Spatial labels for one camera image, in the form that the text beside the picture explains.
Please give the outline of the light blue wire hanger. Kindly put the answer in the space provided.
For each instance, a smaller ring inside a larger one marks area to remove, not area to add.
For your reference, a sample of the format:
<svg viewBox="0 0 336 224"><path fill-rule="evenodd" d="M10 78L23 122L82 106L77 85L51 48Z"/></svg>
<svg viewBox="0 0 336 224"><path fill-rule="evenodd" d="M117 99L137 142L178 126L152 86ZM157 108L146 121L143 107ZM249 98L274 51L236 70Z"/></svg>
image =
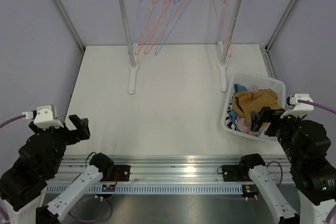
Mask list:
<svg viewBox="0 0 336 224"><path fill-rule="evenodd" d="M134 53L135 54L135 49L140 43L140 41L143 38L143 33L146 31L147 23L145 22L144 25L140 24L140 14L142 11L142 5L144 3L144 0L138 0L138 7L136 10L135 14L135 21L133 24L133 28L131 31L131 41L128 43L128 53Z"/></svg>

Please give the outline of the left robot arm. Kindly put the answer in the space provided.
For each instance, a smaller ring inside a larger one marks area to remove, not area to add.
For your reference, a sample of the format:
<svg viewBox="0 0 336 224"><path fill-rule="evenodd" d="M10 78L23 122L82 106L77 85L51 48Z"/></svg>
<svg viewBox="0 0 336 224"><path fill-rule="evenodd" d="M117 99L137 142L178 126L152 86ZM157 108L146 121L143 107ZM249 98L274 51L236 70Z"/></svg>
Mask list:
<svg viewBox="0 0 336 224"><path fill-rule="evenodd" d="M1 176L1 199L8 215L5 223L61 223L91 186L113 176L114 162L102 153L95 154L61 195L43 204L47 181L55 178L66 147L90 138L87 118L74 114L69 119L74 130L64 123L48 123L46 128L35 121L29 124L34 134L19 149L13 167Z"/></svg>

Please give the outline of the pink hanger of teal top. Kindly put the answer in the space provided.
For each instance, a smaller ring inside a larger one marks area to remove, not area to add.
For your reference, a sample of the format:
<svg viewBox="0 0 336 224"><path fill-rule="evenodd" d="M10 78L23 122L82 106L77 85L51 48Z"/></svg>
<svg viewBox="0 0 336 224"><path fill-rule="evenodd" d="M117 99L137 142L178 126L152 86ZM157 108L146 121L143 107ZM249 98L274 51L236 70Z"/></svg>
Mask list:
<svg viewBox="0 0 336 224"><path fill-rule="evenodd" d="M190 0L151 0L151 8L138 38L135 52L148 54L155 47L157 55L182 17Z"/></svg>

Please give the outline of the black white striped tank top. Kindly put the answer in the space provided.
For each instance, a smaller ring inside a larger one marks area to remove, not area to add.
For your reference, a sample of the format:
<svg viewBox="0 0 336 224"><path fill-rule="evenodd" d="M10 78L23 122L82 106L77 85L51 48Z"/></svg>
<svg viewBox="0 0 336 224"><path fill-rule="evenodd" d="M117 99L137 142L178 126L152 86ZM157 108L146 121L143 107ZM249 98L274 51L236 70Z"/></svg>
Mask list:
<svg viewBox="0 0 336 224"><path fill-rule="evenodd" d="M226 125L232 129L237 131L236 126L236 119L238 118L237 113L233 110L233 100L229 102L228 108L227 108L227 116L226 116Z"/></svg>

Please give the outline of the pink hanger of brown top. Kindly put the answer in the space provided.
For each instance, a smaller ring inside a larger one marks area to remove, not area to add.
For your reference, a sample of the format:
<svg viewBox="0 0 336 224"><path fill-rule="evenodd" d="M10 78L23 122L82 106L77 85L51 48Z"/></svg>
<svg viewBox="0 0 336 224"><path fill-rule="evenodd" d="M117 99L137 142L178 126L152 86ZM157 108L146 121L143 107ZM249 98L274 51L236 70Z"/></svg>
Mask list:
<svg viewBox="0 0 336 224"><path fill-rule="evenodd" d="M228 0L212 0L213 8L215 11L216 15L216 20L219 26L219 31L220 31L220 36L222 39L222 43L224 44L225 42L228 43L227 49L224 49L224 52L227 53L227 57L231 58L232 53L231 53L231 42L229 42L229 23L228 23L228 13L227 13L227 2ZM217 3L220 3L222 8L223 8L223 13L220 14L219 10L217 8Z"/></svg>

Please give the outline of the white silver clothes rack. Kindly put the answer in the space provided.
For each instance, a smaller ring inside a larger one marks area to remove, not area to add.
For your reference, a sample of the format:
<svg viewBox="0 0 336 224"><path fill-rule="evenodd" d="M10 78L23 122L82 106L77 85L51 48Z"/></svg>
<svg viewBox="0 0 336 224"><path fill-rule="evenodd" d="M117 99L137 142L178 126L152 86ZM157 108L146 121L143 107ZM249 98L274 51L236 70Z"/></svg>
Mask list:
<svg viewBox="0 0 336 224"><path fill-rule="evenodd" d="M128 43L131 41L131 31L129 28L129 22L127 18L127 11L125 7L125 2L124 0L118 0L119 1L119 6L120 6L120 11L121 11L121 17L123 21L123 28L125 32L125 38L127 41L127 46ZM242 0L236 0L234 11L232 14L232 18L228 19L229 23L229 42L232 40L234 28L236 25L240 5L241 5ZM227 49L228 43L225 42L224 44L222 41L219 41L217 43L217 51L218 51L218 63L217 63L217 69L219 70L219 80L220 80L220 90L222 92L225 92L227 90L227 80L226 80L226 68L227 68L227 53L224 52L224 49ZM128 53L129 58L130 58L130 75L129 75L129 85L128 85L128 93L129 94L135 94L135 89L136 89L136 77L137 77L137 72L139 70L139 64L138 64L138 56L134 53Z"/></svg>

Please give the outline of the white plastic basket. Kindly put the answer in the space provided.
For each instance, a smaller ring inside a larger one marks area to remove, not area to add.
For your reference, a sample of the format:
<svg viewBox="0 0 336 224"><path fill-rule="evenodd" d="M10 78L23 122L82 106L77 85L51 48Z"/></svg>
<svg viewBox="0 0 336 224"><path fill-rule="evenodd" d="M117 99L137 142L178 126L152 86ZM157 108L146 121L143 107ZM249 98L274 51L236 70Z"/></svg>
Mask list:
<svg viewBox="0 0 336 224"><path fill-rule="evenodd" d="M226 100L225 100L225 105L224 105L223 115L222 115L222 120L221 120L222 128L229 133L232 133L234 135L241 136L247 139L251 139L254 141L276 144L277 143L276 137L269 137L264 134L267 127L263 127L259 135L253 136L253 135L242 133L240 131L232 130L226 125L226 116L227 116L226 111L227 111L229 102L232 100L234 96L233 86L235 83L241 84L247 88L249 88L251 85L256 85L258 88L261 88L261 89L272 89L274 92L278 94L278 104L282 106L283 108L285 107L285 103L286 103L285 84L274 78L267 77L267 76L261 76L259 74L244 73L244 72L234 73L230 79L230 82L227 88Z"/></svg>

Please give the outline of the pink hanger of striped top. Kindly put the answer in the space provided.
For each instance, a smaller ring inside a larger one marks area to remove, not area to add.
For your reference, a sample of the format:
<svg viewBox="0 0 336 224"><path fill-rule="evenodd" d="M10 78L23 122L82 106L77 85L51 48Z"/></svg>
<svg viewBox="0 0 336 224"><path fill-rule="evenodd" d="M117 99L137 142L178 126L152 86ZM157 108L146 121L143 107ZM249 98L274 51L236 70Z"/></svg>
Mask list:
<svg viewBox="0 0 336 224"><path fill-rule="evenodd" d="M137 56L140 54L140 52L142 51L143 48L145 48L144 51L147 50L148 46L150 45L150 43L154 39L154 35L155 35L156 30L157 30L157 28L158 28L158 26L161 22L161 19L163 18L165 12L167 11L168 7L171 5L171 2L172 2L172 0L151 0L151 1L152 1L151 8L150 8L150 11L149 11L148 16L146 18L146 22L148 22L147 27L146 27L146 31L143 33L143 38L135 49L135 54ZM153 16L154 11L155 11L158 4L163 4L163 6L161 7L159 16L158 16L155 24L153 25L151 30L149 30L149 28L150 28L149 24L150 24L151 18Z"/></svg>

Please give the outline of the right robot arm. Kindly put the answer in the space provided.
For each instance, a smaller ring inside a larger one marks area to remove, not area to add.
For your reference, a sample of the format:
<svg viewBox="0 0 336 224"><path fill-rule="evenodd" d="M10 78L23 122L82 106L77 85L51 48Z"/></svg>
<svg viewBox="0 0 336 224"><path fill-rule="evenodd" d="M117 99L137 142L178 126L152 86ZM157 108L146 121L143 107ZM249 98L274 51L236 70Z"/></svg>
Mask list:
<svg viewBox="0 0 336 224"><path fill-rule="evenodd" d="M251 113L253 131L258 131L265 123L269 125L265 135L277 138L290 163L300 211L296 212L286 201L259 154L240 159L239 176L251 179L257 186L274 223L334 223L335 168L326 159L331 141L324 126L305 120L302 115L270 107Z"/></svg>

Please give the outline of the pink mauve tank top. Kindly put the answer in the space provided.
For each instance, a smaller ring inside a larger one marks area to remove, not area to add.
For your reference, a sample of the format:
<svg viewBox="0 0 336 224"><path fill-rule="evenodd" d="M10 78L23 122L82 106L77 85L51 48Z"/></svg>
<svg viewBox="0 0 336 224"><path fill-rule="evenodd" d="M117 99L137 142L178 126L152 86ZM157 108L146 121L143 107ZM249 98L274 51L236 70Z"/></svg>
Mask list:
<svg viewBox="0 0 336 224"><path fill-rule="evenodd" d="M256 85L251 85L251 86L247 89L247 91L249 91L249 92L256 92L256 91L258 91L258 90L259 90L259 89L257 88ZM248 125L246 124L246 120L245 120L245 118L240 118L240 117L238 116L238 118L236 119L235 122L236 122L236 126L237 126L237 131L240 131L240 132L245 133L245 134L253 135L253 136L257 136L257 135L259 135L259 132L252 132L252 131L251 131L250 126L248 126Z"/></svg>

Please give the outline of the teal blue tank top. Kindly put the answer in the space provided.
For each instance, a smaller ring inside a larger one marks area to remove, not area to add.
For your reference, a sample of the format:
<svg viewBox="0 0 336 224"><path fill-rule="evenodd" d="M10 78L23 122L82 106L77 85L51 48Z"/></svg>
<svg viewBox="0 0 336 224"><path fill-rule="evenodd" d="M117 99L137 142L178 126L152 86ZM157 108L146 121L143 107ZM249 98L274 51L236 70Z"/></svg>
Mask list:
<svg viewBox="0 0 336 224"><path fill-rule="evenodd" d="M233 88L234 88L234 94L238 92L247 91L247 88L245 86L238 84L238 83L235 83ZM238 115L233 109L233 100L230 101L227 111L228 111L229 119L231 120L232 123L235 123L235 120L238 118Z"/></svg>

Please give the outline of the blue hanger of pink top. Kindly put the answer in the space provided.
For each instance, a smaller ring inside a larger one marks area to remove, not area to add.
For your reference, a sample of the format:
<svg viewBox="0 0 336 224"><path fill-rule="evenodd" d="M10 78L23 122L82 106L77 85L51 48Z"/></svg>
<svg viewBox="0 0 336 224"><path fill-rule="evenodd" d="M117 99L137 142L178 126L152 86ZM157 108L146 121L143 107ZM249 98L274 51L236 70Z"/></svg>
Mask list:
<svg viewBox="0 0 336 224"><path fill-rule="evenodd" d="M173 29L183 16L186 8L188 7L191 0L168 0L164 4L168 4L169 15L165 26L162 29L162 32L158 35L157 40L155 41L156 49L154 54L158 55L162 47L165 45L167 39L172 33Z"/></svg>

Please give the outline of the mustard brown tank top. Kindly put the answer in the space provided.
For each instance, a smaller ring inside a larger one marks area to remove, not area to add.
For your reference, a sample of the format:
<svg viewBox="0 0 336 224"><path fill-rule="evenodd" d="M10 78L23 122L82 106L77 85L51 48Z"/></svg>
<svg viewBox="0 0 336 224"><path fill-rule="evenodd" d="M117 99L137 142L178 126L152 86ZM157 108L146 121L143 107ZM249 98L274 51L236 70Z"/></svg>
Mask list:
<svg viewBox="0 0 336 224"><path fill-rule="evenodd" d="M259 113L263 107L283 110L283 107L278 104L278 94L272 89L262 89L257 92L241 91L233 96L232 108L239 118L245 118L248 126L251 126L250 113Z"/></svg>

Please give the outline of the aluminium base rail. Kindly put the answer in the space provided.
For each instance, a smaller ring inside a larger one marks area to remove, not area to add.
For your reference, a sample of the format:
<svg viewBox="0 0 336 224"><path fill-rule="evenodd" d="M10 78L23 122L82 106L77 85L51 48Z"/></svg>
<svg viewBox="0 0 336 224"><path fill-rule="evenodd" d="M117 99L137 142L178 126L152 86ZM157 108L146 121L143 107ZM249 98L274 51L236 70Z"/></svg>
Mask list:
<svg viewBox="0 0 336 224"><path fill-rule="evenodd" d="M102 191L97 182L89 194L242 194L247 182L224 182L220 167L238 164L241 155L209 156L127 156L110 155L115 165L129 165L129 181L118 182L115 193ZM265 163L282 165L282 185L293 184L290 164L284 155L266 155ZM66 155L55 179L48 182L47 193L60 194L83 172L86 156Z"/></svg>

